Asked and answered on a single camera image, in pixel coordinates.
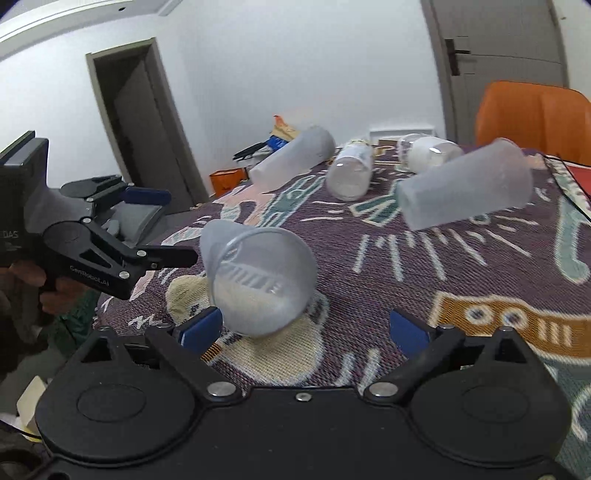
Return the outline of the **person's left hand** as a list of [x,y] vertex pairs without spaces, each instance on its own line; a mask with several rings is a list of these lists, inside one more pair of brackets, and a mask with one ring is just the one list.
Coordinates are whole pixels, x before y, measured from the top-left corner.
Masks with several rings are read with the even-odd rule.
[[53,278],[29,260],[1,269],[1,325],[45,328],[55,320],[72,332],[96,321],[99,294],[68,277]]

